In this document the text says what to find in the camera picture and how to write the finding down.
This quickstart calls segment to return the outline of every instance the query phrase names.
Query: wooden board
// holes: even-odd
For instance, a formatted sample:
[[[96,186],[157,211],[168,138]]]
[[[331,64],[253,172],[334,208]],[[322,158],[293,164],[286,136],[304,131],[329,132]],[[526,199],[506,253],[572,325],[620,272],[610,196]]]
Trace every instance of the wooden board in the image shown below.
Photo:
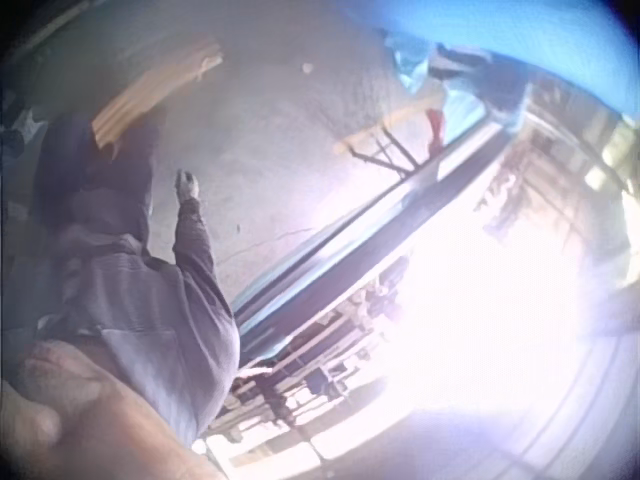
[[[222,52],[218,44],[205,41],[173,53],[162,65],[145,72],[93,120],[98,146],[115,144],[134,120],[220,63]]]

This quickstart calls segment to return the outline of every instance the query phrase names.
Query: workshop floor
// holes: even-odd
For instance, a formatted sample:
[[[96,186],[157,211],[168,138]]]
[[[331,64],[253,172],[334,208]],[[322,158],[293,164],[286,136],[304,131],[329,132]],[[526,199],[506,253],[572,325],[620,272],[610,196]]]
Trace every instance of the workshop floor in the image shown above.
[[[395,173],[334,155],[332,147],[414,99],[396,79],[381,34],[352,23],[327,0],[162,7],[112,0],[40,49],[37,65],[24,69],[28,101],[47,117],[95,114],[163,54],[203,35],[216,38],[225,59],[166,102],[150,248],[172,260],[174,175],[191,170],[200,180],[219,279],[233,298],[314,232],[397,181]],[[436,89],[428,84],[418,97]],[[425,158],[426,121],[400,130],[414,155]]]

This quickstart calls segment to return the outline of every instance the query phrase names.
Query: metal frame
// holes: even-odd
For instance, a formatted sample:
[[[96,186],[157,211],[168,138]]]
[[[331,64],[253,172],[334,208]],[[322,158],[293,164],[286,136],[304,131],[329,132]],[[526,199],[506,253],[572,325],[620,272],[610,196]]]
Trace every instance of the metal frame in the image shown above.
[[[332,235],[266,284],[236,311],[243,336],[241,367],[255,364],[261,341],[304,330],[366,283],[419,227],[453,201],[502,152],[511,135],[485,118],[411,176],[373,199]],[[465,159],[437,181],[440,162]]]

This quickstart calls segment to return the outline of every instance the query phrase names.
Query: hand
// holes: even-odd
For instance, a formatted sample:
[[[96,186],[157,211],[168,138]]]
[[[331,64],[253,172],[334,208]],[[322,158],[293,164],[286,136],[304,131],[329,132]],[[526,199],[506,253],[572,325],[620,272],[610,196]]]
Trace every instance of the hand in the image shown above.
[[[178,202],[182,205],[190,198],[198,198],[200,193],[200,187],[198,186],[198,180],[191,172],[178,170],[176,175],[176,195],[178,196]]]
[[[128,386],[62,342],[37,345],[2,382],[0,448],[35,480],[219,478]]]

